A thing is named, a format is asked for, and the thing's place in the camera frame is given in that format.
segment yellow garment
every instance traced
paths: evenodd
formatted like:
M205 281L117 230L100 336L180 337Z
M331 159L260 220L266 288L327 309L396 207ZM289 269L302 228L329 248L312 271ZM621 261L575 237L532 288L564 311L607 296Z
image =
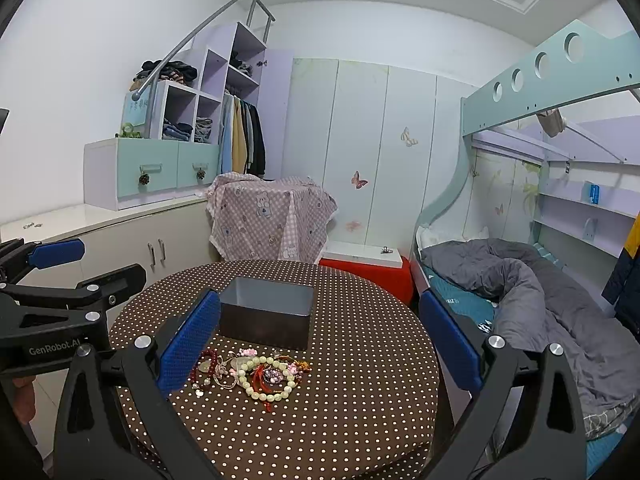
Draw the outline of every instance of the yellow garment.
M638 246L640 246L640 213L638 213L636 221L626 237L625 249L631 258L636 257Z
M240 99L234 97L234 131L231 143L231 169L236 173L244 173L246 167L246 139L242 127L242 105Z

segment polka dot tablecloth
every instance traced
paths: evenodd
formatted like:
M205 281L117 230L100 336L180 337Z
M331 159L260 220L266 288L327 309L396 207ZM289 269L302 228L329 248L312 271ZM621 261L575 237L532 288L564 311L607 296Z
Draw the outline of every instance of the polka dot tablecloth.
M420 321L391 294L337 269L299 262L223 262L184 270L143 291L122 311L110 337L123 348L184 313L204 287L222 291L236 276L315 288L306 351L267 348L219 335L208 348L226 356L251 346L286 353L312 372L289 399L261 402L236 386L190 384L169 401L204 453L233 480L412 478L424 466L436 416L438 365ZM200 383L202 376L198 372ZM128 391L120 400L133 433L152 449Z

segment silver screw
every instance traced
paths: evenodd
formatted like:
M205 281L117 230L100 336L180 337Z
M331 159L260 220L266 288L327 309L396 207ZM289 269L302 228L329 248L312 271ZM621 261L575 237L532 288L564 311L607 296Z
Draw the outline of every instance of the silver screw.
M499 335L489 336L489 346L492 346L493 348L502 348L504 346L504 339Z
M553 355L562 355L564 353L564 348L562 348L560 343L551 343L549 350L551 350Z
M76 353L80 357L86 357L87 355L89 355L91 353L91 345L80 345L78 347L78 350L76 350Z
M136 345L137 348L146 348L151 344L151 338L148 335L141 335L139 338L136 339L134 345Z

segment red ottoman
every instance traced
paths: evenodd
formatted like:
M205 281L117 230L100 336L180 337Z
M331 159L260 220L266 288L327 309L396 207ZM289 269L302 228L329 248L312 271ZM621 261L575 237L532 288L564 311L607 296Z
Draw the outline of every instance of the red ottoman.
M411 276L409 261L404 256L402 256L402 268L358 264L341 260L328 260L326 258L322 258L319 264L325 267L346 270L351 274L365 278L381 286L406 305L409 304L414 296L414 279Z

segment gray comforter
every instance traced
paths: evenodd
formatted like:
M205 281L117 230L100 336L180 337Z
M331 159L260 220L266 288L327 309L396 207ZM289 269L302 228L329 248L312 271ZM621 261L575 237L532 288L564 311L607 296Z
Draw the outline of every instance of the gray comforter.
M572 368L587 438L612 431L638 405L640 345L578 283L530 245L498 238L446 242L422 261L465 290L499 301L492 332L540 352L557 342Z

